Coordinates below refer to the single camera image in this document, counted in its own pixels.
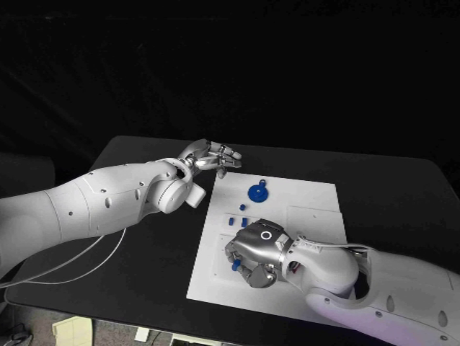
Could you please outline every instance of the blue knob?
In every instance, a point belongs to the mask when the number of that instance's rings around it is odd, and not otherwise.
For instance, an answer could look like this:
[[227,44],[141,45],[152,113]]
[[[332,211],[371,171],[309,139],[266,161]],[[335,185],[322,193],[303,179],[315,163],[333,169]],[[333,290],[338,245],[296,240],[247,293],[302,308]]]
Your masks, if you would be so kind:
[[266,188],[267,182],[264,179],[260,181],[260,185],[251,186],[249,189],[249,198],[253,202],[261,203],[269,198],[269,190]]
[[233,271],[238,271],[238,266],[241,265],[241,260],[240,259],[237,259],[237,260],[234,260],[234,264],[233,264]]

